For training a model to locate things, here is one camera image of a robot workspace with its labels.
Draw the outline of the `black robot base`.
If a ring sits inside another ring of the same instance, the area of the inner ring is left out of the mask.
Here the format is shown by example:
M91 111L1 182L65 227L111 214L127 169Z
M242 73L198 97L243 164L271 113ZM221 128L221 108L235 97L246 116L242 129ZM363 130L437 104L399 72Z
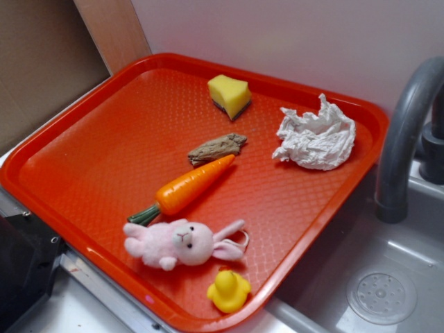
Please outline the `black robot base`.
M52 294L65 243L38 216L1 217L1 331L10 332Z

